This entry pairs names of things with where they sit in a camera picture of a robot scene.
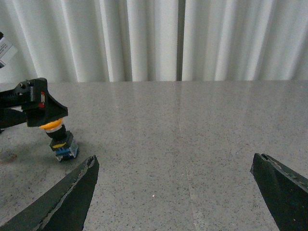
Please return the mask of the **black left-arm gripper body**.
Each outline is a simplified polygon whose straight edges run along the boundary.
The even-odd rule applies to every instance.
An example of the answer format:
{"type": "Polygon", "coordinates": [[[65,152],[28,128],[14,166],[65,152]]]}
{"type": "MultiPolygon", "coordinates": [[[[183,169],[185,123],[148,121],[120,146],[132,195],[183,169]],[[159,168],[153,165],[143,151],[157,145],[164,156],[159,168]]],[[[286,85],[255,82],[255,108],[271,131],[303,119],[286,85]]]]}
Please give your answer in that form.
{"type": "Polygon", "coordinates": [[[33,104],[31,87],[32,81],[24,81],[17,84],[14,89],[2,91],[0,93],[0,107],[14,108],[26,107],[33,104]]]}

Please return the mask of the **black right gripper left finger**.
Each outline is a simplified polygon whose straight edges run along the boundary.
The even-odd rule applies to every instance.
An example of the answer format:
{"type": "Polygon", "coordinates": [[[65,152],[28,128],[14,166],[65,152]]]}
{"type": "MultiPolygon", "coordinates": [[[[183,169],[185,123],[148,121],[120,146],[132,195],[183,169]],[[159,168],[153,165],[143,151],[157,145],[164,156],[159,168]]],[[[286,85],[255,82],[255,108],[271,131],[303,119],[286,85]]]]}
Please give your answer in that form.
{"type": "Polygon", "coordinates": [[[81,231],[99,173],[90,156],[35,202],[0,227],[2,231],[81,231]]]}

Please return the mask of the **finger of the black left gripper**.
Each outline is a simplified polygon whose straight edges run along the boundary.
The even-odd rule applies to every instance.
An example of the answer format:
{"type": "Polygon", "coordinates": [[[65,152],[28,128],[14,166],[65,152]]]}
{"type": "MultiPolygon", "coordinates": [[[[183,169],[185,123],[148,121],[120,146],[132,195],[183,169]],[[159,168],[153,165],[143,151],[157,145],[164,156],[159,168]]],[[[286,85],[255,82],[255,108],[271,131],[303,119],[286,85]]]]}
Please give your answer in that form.
{"type": "Polygon", "coordinates": [[[10,108],[0,109],[0,128],[13,127],[27,121],[26,115],[21,112],[10,108]]]}
{"type": "Polygon", "coordinates": [[[50,95],[45,78],[21,82],[21,96],[28,127],[40,127],[68,115],[67,107],[50,95]]]}

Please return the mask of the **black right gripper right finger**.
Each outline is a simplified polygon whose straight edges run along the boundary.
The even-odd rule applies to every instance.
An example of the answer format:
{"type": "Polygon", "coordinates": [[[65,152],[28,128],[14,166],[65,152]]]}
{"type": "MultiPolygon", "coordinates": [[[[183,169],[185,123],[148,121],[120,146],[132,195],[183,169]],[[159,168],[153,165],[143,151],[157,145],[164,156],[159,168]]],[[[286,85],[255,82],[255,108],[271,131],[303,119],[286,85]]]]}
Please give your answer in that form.
{"type": "Polygon", "coordinates": [[[267,154],[255,153],[250,169],[277,227],[308,229],[308,179],[267,154]]]}

